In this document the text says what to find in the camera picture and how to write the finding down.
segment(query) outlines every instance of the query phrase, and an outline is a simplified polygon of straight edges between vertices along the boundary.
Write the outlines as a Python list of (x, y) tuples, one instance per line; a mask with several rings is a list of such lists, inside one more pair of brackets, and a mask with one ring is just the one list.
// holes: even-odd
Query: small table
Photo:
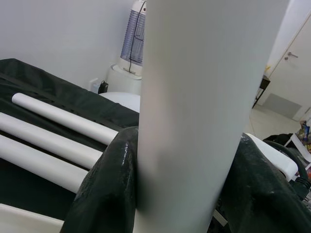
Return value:
[(258, 96), (258, 94), (256, 95), (255, 97), (255, 103), (253, 105), (253, 108), (254, 106), (256, 105), (256, 103), (258, 102), (258, 100), (260, 99), (260, 97), (262, 96), (263, 92), (266, 90), (267, 86), (269, 85), (270, 83), (270, 80), (268, 79), (267, 76), (263, 76), (262, 77), (262, 80), (261, 80), (261, 83), (260, 83), (260, 86), (259, 86), (259, 89), (262, 89), (262, 91), (260, 91), (260, 94)]

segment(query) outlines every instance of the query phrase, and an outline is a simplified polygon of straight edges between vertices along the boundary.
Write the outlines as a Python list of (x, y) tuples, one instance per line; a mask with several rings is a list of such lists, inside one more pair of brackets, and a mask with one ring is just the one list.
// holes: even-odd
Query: white paper roll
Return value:
[(0, 158), (77, 193), (87, 171), (0, 135)]
[(0, 130), (91, 169), (102, 152), (0, 113)]
[(56, 108), (50, 104), (36, 100), (35, 98), (26, 96), (22, 93), (16, 93), (13, 95), (12, 102), (55, 121), (58, 124), (64, 125), (72, 130), (93, 138), (105, 145), (109, 145), (118, 133), (117, 131), (106, 126), (97, 124), (60, 108)]
[(140, 233), (206, 233), (287, 0), (151, 0), (139, 136)]

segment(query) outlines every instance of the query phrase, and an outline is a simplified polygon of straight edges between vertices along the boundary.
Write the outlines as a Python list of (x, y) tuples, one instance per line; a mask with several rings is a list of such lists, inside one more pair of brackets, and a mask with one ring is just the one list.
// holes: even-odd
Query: door handle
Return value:
[(288, 56), (293, 56), (293, 57), (295, 57), (295, 58), (298, 58), (298, 56), (296, 56), (295, 54), (292, 54), (291, 52), (289, 52), (287, 55), (288, 55)]
[(310, 109), (311, 109), (311, 107), (309, 107), (309, 108), (306, 110), (305, 114), (306, 114)]

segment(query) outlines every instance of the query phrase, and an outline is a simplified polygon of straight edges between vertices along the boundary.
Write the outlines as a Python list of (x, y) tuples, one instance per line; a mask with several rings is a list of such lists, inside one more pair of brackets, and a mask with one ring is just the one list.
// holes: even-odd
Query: white door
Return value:
[(311, 19), (270, 76), (259, 104), (294, 120), (311, 107)]

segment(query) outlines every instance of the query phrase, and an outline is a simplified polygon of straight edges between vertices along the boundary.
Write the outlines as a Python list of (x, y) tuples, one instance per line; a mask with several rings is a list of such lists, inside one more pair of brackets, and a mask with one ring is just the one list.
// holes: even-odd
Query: black plastic sheet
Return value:
[(61, 233), (131, 233), (138, 128), (118, 133), (83, 180)]
[(310, 233), (311, 212), (243, 134), (221, 199), (233, 233)]
[[(118, 131), (138, 125), (137, 112), (19, 60), (0, 60), (0, 112), (94, 149), (106, 149), (106, 145), (13, 104), (11, 98), (17, 92)], [(2, 131), (0, 134), (57, 157)], [(74, 193), (3, 159), (0, 184), (0, 203), (58, 219), (65, 218), (75, 197)]]

